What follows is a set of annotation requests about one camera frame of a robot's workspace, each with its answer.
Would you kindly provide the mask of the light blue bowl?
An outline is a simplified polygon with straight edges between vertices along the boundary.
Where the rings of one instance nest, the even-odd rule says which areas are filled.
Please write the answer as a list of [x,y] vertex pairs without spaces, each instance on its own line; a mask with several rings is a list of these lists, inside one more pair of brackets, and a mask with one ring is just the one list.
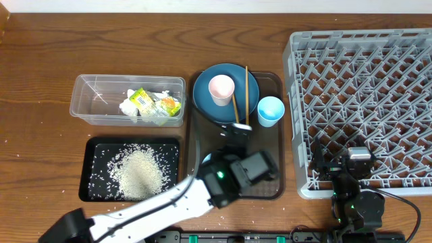
[[207,161],[210,161],[211,160],[211,154],[208,154],[203,160],[202,160],[202,164],[203,163],[206,163]]

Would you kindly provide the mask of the wooden chopstick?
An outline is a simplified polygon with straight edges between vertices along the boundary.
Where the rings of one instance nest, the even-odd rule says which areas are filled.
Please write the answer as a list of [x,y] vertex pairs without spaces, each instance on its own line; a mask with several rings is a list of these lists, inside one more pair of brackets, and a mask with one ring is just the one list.
[[246,106],[246,125],[249,126],[249,82],[248,82],[248,66],[245,67],[245,106]]
[[234,114],[235,114],[235,118],[236,118],[236,123],[239,124],[240,123],[240,119],[239,119],[239,114],[238,114],[236,97],[235,97],[234,93],[232,94],[232,103],[233,103],[233,107],[234,107]]

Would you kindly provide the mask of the light blue plastic cup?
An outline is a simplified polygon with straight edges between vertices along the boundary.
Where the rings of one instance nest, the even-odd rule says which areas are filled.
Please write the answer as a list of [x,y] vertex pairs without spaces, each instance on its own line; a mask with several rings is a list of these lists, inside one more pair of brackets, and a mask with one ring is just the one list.
[[270,128],[284,116],[285,106],[281,99],[269,96],[259,101],[257,111],[260,125]]

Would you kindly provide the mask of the pink plastic cup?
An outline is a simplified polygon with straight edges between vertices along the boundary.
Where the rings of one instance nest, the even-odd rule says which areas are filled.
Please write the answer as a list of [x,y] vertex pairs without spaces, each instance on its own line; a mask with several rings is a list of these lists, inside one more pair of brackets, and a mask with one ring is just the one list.
[[230,103],[235,91],[234,81],[226,75],[214,76],[209,82],[209,92],[213,102],[222,107]]

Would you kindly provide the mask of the green yellow snack wrapper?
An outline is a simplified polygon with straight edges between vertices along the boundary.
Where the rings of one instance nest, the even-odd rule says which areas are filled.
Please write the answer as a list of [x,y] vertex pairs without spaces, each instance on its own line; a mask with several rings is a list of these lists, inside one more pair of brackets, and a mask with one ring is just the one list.
[[130,97],[131,102],[138,108],[138,112],[146,122],[153,122],[162,126],[174,117],[181,109],[182,104],[170,94],[167,98],[154,102],[147,94],[148,90],[139,88]]

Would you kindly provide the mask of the white tissue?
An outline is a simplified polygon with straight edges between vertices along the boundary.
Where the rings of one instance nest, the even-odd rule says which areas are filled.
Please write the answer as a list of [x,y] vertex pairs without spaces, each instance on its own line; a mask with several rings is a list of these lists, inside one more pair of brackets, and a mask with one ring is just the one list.
[[154,102],[159,101],[161,99],[167,98],[169,96],[169,91],[165,90],[163,92],[151,92],[147,91],[147,94]]
[[130,97],[135,93],[135,90],[128,89],[127,98],[119,105],[121,112],[127,115],[133,123],[138,121],[138,108],[131,102]]

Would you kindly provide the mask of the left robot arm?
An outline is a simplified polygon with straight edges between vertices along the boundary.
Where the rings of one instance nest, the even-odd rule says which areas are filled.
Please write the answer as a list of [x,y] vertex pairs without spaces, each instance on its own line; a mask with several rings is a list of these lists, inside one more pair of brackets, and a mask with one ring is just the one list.
[[192,176],[172,189],[131,207],[87,218],[82,209],[66,213],[39,242],[136,242],[177,222],[200,217],[240,198],[252,186],[266,158],[261,153],[243,159],[214,152]]

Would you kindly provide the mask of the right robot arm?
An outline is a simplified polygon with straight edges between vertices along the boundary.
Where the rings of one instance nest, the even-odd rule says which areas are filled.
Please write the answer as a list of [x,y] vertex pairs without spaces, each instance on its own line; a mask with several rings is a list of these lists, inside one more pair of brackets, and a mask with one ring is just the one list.
[[328,160],[323,145],[315,139],[310,167],[321,180],[332,183],[331,210],[340,225],[322,235],[322,242],[376,242],[375,230],[382,226],[385,199],[377,192],[362,191],[360,181],[371,173],[376,156],[361,139],[356,146]]

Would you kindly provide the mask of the clear plastic waste bin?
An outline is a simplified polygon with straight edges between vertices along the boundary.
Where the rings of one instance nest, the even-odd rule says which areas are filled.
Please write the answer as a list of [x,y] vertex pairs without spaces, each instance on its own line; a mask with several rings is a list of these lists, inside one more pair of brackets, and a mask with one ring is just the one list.
[[135,124],[119,108],[127,98],[128,89],[136,91],[139,88],[151,92],[168,90],[182,106],[180,111],[161,127],[180,127],[183,124],[185,80],[173,76],[80,75],[74,85],[70,114],[92,125],[157,127],[152,121],[144,121],[139,112]]

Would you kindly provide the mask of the grey dishwasher rack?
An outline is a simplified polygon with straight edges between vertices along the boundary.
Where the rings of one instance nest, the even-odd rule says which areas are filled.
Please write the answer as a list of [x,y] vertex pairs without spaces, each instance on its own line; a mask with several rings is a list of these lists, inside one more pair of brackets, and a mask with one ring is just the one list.
[[298,194],[329,198],[311,169],[361,138],[377,158],[365,183],[398,196],[431,194],[431,30],[293,33],[283,52]]

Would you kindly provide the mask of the brown plastic serving tray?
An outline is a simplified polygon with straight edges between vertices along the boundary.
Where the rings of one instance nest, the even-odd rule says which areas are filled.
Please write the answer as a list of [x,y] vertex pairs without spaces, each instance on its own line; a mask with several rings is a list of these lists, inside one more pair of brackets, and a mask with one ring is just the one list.
[[[252,75],[259,86],[259,98],[272,96],[281,97],[282,85],[280,78],[271,72],[253,72]],[[223,129],[198,111],[194,106],[191,97],[186,100],[187,123],[186,136],[184,139],[184,155],[181,165],[179,179],[182,180],[193,174],[193,169],[198,157],[196,152],[196,139],[199,139],[200,149],[198,150],[201,159],[204,159],[211,152],[220,149],[226,144],[227,138],[222,136]],[[279,177],[271,181],[262,181],[249,188],[242,195],[243,199],[273,200],[283,194],[285,190],[285,161],[284,161],[284,125],[280,119],[274,126],[265,128],[258,121],[258,111],[249,115],[249,122],[252,126],[252,134],[249,137],[246,149],[251,154],[257,151],[267,151],[276,162],[279,170]]]

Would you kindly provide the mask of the dark blue plate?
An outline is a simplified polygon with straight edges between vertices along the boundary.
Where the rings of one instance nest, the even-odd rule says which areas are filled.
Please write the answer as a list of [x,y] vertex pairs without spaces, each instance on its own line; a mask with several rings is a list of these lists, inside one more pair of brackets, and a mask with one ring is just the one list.
[[229,124],[236,121],[234,106],[230,101],[226,106],[214,103],[209,91],[209,82],[217,75],[229,76],[235,84],[234,96],[240,120],[246,118],[246,69],[232,63],[220,63],[203,71],[193,87],[193,101],[198,110],[214,122]]

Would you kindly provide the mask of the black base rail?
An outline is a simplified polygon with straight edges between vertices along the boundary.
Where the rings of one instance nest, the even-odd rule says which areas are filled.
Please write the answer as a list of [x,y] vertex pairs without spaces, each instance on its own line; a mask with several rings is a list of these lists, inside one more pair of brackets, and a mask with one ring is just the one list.
[[376,242],[402,243],[405,236],[393,233],[347,233],[342,238],[310,229],[295,229],[290,233],[240,233],[240,232],[180,232],[162,231],[146,239],[150,243],[320,243],[320,242]]

